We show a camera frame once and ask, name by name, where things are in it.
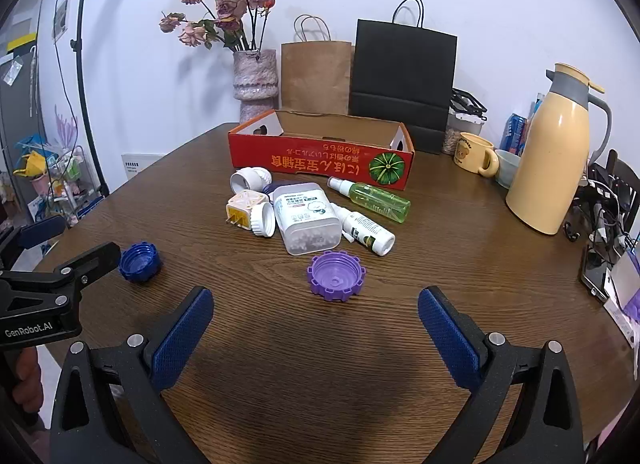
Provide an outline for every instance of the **plastic bottle cap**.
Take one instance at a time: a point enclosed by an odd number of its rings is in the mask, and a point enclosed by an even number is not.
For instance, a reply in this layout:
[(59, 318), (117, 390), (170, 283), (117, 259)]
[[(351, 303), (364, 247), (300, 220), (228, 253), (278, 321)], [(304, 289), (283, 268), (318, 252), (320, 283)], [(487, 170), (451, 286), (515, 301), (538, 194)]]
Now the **plastic bottle cap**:
[(251, 231), (258, 237), (272, 237), (276, 231), (276, 217), (273, 206), (263, 202), (251, 209)]
[(329, 177), (329, 180), (326, 182), (326, 184), (329, 188), (338, 190), (345, 197), (348, 197), (349, 190), (355, 183), (351, 182), (350, 180), (342, 180), (338, 179), (337, 177)]
[(347, 251), (325, 251), (311, 261), (311, 266), (306, 268), (306, 279), (313, 294), (327, 301), (347, 301), (353, 294), (360, 293), (367, 270), (357, 256), (350, 256)]
[(271, 183), (271, 173), (264, 168), (241, 168), (231, 176), (229, 182), (231, 191), (236, 195), (243, 189), (261, 192), (267, 184)]
[(122, 253), (118, 269), (130, 282), (146, 282), (158, 272), (162, 262), (155, 245), (148, 242), (133, 244)]

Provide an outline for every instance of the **cardboard box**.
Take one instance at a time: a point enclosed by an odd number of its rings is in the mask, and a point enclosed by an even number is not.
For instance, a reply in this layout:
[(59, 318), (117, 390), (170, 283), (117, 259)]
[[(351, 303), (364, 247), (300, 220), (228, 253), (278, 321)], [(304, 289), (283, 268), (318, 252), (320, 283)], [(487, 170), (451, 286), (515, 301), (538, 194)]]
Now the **cardboard box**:
[(404, 124), (269, 110), (228, 133), (236, 168), (336, 176), (404, 189), (414, 146)]

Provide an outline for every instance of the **white plastic container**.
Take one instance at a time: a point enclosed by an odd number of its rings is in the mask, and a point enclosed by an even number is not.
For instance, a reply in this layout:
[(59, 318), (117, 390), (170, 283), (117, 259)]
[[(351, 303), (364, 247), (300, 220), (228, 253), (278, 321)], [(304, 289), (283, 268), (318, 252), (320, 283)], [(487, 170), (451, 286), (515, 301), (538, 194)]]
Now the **white plastic container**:
[(330, 250), (340, 243), (342, 222), (315, 182), (276, 188), (273, 208), (289, 254)]
[(444, 141), (442, 143), (442, 153), (454, 155), (458, 147), (461, 132), (480, 135), (484, 121), (478, 116), (470, 114), (456, 114), (449, 109), (449, 117), (447, 118), (447, 127), (444, 132)]

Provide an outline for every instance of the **yellow thermos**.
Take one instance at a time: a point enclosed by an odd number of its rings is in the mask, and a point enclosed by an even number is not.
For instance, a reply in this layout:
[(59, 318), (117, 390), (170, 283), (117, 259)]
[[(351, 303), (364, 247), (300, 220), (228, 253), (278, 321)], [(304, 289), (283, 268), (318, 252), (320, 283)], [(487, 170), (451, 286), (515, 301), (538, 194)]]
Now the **yellow thermos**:
[(571, 206), (589, 157), (588, 104), (607, 113), (607, 133), (589, 160), (604, 151), (611, 132), (611, 110), (590, 94), (604, 90), (578, 69), (556, 63), (546, 71), (552, 84), (529, 127), (520, 167), (507, 193), (507, 206), (523, 222), (548, 235), (558, 232)]

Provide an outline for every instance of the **blue gripper pad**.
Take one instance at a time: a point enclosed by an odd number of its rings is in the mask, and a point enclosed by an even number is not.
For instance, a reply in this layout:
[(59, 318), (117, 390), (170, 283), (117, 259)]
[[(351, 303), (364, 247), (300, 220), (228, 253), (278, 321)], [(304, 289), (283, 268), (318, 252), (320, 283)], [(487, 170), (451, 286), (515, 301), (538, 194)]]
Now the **blue gripper pad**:
[(18, 245), (23, 249), (31, 249), (50, 238), (61, 235), (65, 229), (66, 219), (63, 216), (49, 217), (31, 226), (23, 227), (18, 236)]
[(474, 392), (482, 381), (478, 355), (428, 288), (418, 296), (418, 316), (457, 386)]
[(213, 318), (211, 291), (207, 288), (199, 288), (199, 291), (195, 288), (193, 291), (197, 293), (191, 298), (191, 304), (153, 352), (150, 380), (158, 392), (174, 386)]

